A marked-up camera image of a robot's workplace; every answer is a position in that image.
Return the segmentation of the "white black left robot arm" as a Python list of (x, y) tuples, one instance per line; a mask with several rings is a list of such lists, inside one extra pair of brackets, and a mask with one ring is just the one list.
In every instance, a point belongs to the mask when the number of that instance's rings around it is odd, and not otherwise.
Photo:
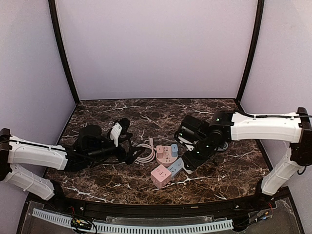
[(32, 164), (54, 168), (59, 171), (77, 172), (92, 164), (107, 164), (115, 157), (118, 163), (132, 164), (144, 151), (143, 147), (129, 144), (125, 150), (122, 143), (131, 143), (129, 125), (115, 122), (109, 137), (102, 135), (98, 125), (88, 125), (78, 132), (71, 146), (45, 145), (18, 138), (10, 129), (0, 131), (0, 179), (33, 193), (43, 200), (62, 197), (62, 188), (57, 182), (44, 179), (22, 167)]

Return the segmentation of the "small blue plug adapter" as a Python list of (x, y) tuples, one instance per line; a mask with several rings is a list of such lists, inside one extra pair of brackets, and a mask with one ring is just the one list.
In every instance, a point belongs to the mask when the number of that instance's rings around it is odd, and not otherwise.
[(177, 146), (177, 144), (171, 145), (171, 156), (172, 157), (178, 157), (178, 146)]

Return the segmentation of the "white cube socket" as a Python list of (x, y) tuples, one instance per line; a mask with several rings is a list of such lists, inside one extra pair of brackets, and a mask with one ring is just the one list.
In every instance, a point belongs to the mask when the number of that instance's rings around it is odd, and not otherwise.
[(192, 174), (194, 171), (192, 171), (192, 170), (190, 170), (187, 166), (183, 166), (183, 169), (184, 169), (184, 171), (187, 173), (187, 174)]

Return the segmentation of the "small pink plug adapter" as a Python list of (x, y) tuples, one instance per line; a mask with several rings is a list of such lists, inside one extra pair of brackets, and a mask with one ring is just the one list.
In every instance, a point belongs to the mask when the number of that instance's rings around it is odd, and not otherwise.
[(156, 146), (156, 157), (157, 157), (158, 159), (164, 157), (164, 148), (163, 148), (162, 145)]

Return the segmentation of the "blue power strip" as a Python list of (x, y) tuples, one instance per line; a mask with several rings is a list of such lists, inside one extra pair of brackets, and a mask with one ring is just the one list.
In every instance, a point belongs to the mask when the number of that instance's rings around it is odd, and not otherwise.
[(181, 170), (184, 169), (184, 162), (182, 158), (178, 158), (167, 169), (171, 172), (171, 179), (173, 179)]

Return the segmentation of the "pink cube socket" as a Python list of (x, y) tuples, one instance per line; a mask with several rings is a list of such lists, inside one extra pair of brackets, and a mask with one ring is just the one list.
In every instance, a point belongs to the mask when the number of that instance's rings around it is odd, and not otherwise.
[(172, 173), (163, 165), (158, 165), (151, 171), (151, 180), (153, 184), (161, 189), (171, 181)]

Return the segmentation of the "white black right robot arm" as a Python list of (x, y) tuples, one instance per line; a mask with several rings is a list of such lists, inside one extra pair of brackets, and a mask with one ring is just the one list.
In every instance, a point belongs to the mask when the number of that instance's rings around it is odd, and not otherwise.
[(259, 194), (271, 197), (299, 170), (312, 164), (312, 116), (303, 107), (286, 114), (216, 112), (210, 122), (186, 116), (175, 137), (188, 147), (182, 156), (186, 171), (194, 172), (234, 141), (280, 141), (288, 148), (275, 167), (260, 180)]

